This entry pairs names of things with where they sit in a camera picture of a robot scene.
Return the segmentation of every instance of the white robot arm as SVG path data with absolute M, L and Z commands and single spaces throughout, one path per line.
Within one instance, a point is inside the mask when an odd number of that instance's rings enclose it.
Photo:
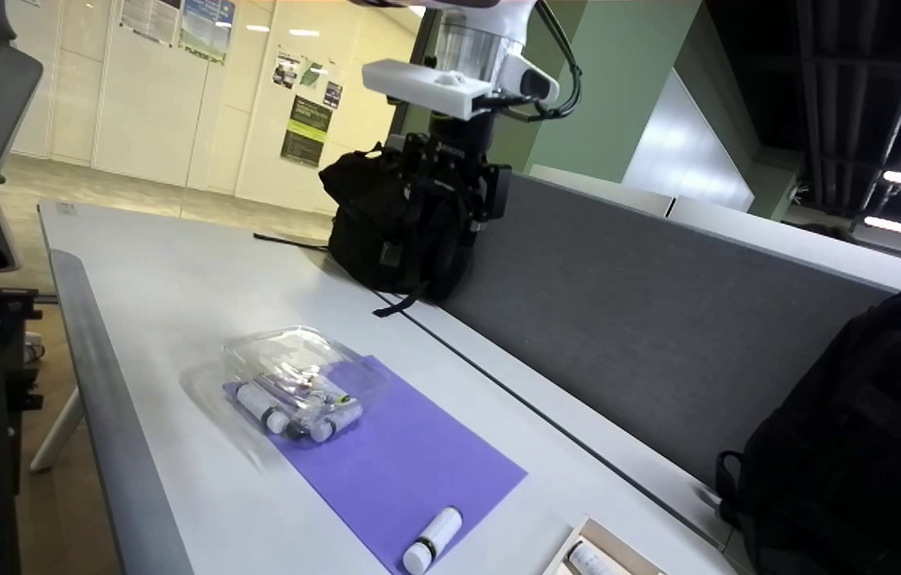
M 402 61 L 365 64 L 366 88 L 459 122 L 495 103 L 552 103 L 559 84 L 524 61 L 526 19 L 538 0 L 410 0 L 444 12 L 438 67 Z

